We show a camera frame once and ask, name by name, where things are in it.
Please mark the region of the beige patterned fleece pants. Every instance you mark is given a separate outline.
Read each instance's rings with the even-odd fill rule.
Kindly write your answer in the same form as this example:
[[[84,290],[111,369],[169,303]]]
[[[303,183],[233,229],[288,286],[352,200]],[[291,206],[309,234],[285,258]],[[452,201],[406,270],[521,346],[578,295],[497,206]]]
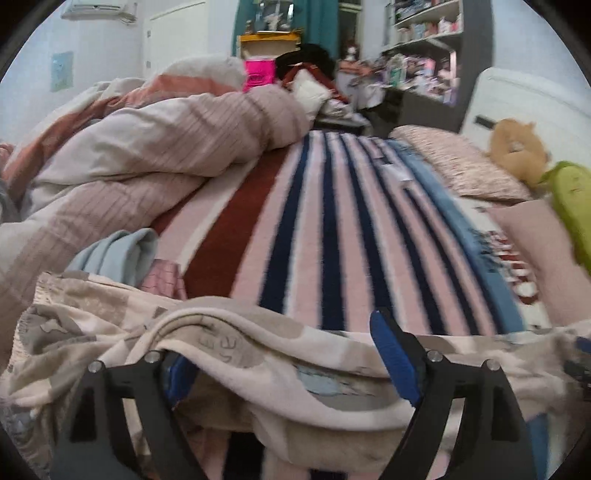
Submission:
[[[212,479],[375,479],[413,413],[370,337],[222,297],[181,302],[82,272],[38,278],[1,377],[1,421],[47,476],[85,368],[168,349],[198,370],[175,413]]]

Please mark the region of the plain pink pillow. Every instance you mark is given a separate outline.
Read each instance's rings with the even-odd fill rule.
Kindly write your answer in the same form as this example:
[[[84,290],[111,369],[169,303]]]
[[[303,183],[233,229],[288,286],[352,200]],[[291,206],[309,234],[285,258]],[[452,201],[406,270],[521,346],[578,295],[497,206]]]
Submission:
[[[545,200],[491,207],[488,214],[533,268],[555,326],[590,318],[590,277],[575,260],[566,228]]]

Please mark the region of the pink checkered garment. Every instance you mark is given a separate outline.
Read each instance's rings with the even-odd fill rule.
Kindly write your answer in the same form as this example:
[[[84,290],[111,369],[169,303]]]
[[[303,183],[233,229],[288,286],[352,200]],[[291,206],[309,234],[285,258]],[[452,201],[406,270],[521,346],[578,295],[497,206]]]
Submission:
[[[167,260],[156,259],[153,261],[139,289],[166,298],[187,299],[184,279],[179,270],[179,265]]]

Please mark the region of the light blue folded garment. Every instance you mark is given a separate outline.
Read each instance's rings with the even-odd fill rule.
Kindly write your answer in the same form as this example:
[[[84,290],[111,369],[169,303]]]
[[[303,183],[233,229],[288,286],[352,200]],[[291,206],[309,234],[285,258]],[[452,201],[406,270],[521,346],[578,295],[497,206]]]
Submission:
[[[150,228],[119,230],[80,251],[65,268],[137,287],[155,259],[158,235]]]

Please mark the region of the striped pink navy blanket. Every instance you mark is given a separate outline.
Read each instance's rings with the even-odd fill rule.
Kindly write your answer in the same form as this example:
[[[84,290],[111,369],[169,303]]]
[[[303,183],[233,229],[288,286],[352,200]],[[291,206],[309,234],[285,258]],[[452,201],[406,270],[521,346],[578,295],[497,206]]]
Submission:
[[[409,144],[314,131],[228,169],[154,222],[189,297],[365,333],[385,308],[416,334],[548,328],[530,265]]]

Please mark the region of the green avocado plush toy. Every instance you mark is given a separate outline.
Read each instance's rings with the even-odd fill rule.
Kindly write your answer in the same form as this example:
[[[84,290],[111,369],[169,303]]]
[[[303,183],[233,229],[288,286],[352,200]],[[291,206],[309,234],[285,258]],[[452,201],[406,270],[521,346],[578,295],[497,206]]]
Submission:
[[[551,193],[551,204],[573,244],[576,261],[591,271],[590,170],[569,161],[558,162],[541,180]]]

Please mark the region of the floral pink pillow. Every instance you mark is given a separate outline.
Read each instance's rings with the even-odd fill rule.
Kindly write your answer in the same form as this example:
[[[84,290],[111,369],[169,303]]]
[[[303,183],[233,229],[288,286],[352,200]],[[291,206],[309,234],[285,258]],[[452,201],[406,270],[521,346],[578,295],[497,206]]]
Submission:
[[[457,133],[404,125],[389,138],[409,144],[458,196],[509,204],[532,199],[525,185]]]

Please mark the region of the pink beige striped comforter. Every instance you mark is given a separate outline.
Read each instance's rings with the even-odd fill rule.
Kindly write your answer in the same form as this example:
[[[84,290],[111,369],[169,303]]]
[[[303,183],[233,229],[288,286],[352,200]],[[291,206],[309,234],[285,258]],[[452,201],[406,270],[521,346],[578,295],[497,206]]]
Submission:
[[[98,83],[44,118],[10,149],[1,190],[1,356],[43,272],[85,247],[150,225],[208,178],[310,130],[280,86],[245,89],[235,57],[177,61],[147,80]]]

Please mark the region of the brown plush toy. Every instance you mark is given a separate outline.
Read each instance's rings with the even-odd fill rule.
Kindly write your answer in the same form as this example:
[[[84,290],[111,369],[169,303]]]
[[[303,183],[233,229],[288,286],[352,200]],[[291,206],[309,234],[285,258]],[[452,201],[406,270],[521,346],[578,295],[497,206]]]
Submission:
[[[549,156],[534,122],[503,119],[496,123],[489,142],[489,157],[528,188],[535,189],[546,172]]]

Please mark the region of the white cushion on chair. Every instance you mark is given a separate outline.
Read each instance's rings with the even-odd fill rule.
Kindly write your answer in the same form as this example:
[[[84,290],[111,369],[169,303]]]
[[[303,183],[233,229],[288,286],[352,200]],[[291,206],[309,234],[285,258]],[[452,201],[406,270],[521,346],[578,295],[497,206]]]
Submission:
[[[295,74],[294,81],[291,84],[291,93],[293,93],[295,100],[300,103],[311,123],[317,118],[322,105],[332,99],[332,91],[315,80],[315,77],[307,69],[301,69]]]

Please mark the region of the bright pink bag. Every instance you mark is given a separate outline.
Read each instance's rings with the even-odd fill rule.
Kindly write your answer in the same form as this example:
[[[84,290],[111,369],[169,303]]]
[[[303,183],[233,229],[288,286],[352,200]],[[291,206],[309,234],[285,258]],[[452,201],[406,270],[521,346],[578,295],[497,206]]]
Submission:
[[[245,60],[245,92],[252,88],[273,84],[276,80],[276,60],[273,58],[252,58]]]

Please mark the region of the white door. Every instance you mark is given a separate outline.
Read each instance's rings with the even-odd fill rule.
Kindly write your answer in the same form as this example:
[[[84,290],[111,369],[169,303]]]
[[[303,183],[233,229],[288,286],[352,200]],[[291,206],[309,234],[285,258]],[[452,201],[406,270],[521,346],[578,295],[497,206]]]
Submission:
[[[172,63],[207,54],[208,2],[147,1],[143,20],[142,67],[145,77]]]

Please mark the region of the yellow shelf board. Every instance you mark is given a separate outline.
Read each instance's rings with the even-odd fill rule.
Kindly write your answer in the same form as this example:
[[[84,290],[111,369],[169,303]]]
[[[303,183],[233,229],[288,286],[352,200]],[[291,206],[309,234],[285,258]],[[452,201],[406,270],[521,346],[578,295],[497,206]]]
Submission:
[[[301,34],[297,31],[262,31],[238,36],[238,45],[253,42],[291,42],[297,45],[301,43]]]

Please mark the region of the blue wall poster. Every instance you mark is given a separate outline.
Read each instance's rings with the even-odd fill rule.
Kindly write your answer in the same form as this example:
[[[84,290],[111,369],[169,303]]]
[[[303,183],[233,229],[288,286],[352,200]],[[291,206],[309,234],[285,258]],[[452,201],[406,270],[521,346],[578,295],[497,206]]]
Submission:
[[[51,58],[50,91],[58,92],[73,87],[72,51],[55,53]]]

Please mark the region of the white wall air conditioner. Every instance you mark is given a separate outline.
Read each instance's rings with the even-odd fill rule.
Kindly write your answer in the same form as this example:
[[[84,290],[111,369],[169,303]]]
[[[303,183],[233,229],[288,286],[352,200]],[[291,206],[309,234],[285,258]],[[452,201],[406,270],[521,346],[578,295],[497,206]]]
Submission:
[[[63,19],[81,20],[116,18],[126,23],[137,20],[137,5],[124,0],[71,0],[61,14]]]

